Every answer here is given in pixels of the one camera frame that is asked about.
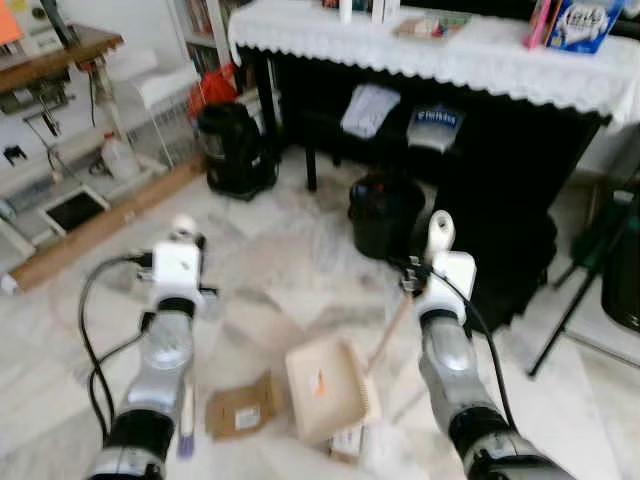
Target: black trash can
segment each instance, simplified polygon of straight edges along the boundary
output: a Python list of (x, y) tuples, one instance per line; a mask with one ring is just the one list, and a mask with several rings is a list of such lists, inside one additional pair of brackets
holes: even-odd
[[(604, 266), (601, 304), (618, 325), (640, 333), (640, 207), (637, 200), (635, 205), (616, 206), (626, 228)], [(633, 210), (627, 220), (629, 208)]]
[(381, 260), (406, 258), (413, 226), (425, 204), (420, 187), (400, 175), (371, 174), (351, 187), (349, 197), (358, 251)]
[(243, 104), (205, 106), (198, 115), (196, 138), (211, 190), (250, 200), (275, 183), (273, 158)]

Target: black bin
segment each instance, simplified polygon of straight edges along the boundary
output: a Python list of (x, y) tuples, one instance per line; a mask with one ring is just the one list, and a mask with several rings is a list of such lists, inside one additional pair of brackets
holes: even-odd
[(406, 258), (413, 226), (425, 204), (420, 187), (394, 174), (371, 174), (349, 194), (356, 248), (376, 259)]
[(197, 144), (211, 190), (250, 200), (276, 180), (258, 127), (241, 103), (206, 105), (198, 114)]

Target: marble floor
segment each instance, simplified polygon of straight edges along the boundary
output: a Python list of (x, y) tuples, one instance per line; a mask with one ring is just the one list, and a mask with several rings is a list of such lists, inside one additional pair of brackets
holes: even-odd
[[(431, 414), (416, 366), (419, 335), (411, 322), (375, 371), (384, 415), (369, 429), (359, 468), (297, 442), (290, 407), (246, 439), (214, 443), (207, 437), (203, 409), (214, 390), (253, 382), (267, 368), (284, 378), (286, 351), (328, 332), (369, 352), (398, 306), (395, 273), (358, 254), (350, 237), (348, 188), (364, 168), (345, 163), (334, 169), (319, 159), (319, 190), (310, 195), (303, 159), (301, 150), (287, 151), (275, 188), (251, 203), (213, 195), (204, 179), (196, 180), (42, 288), (0, 298), (0, 478), (84, 478), (99, 430), (84, 383), (89, 363), (76, 329), (79, 290), (99, 260), (152, 245), (178, 213), (193, 216), (207, 236), (204, 281), (222, 293), (215, 312), (195, 326), (195, 453), (179, 460), (172, 446), (169, 480), (464, 478)], [(434, 191), (425, 191), (433, 201)], [(584, 191), (571, 189), (554, 205), (561, 251), (552, 276), (567, 262), (566, 246), (580, 228), (585, 205)], [(91, 297), (89, 330), (98, 351), (137, 328), (146, 287), (131, 280), (131, 273), (106, 275)], [(640, 372), (563, 338), (535, 382), (524, 374), (570, 295), (570, 286), (542, 290), (524, 318), (497, 335), (515, 418), (527, 438), (578, 480), (640, 479)], [(594, 288), (576, 324), (607, 322), (597, 311), (598, 295)], [(629, 340), (630, 350), (635, 340)], [(497, 398), (486, 343), (478, 337), (474, 345), (481, 376)], [(108, 364), (116, 396), (137, 364), (135, 349)]]

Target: cardboard flap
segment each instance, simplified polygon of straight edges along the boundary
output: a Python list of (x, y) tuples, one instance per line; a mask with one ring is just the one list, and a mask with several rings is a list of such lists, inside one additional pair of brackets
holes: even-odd
[(280, 380), (267, 371), (253, 385), (214, 392), (207, 403), (206, 430), (214, 439), (254, 433), (283, 405)]

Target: white tablecloth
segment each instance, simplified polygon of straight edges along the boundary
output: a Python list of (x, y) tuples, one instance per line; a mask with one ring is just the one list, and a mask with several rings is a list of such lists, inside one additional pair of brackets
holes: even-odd
[(237, 63), (238, 47), (254, 47), (598, 112), (616, 126), (640, 122), (640, 42), (610, 36), (596, 55), (530, 51), (522, 46), (526, 22), (479, 15), (445, 44), (392, 34), (421, 12), (402, 7), (384, 25), (354, 12), (342, 24), (320, 0), (255, 0), (233, 13), (229, 44)]

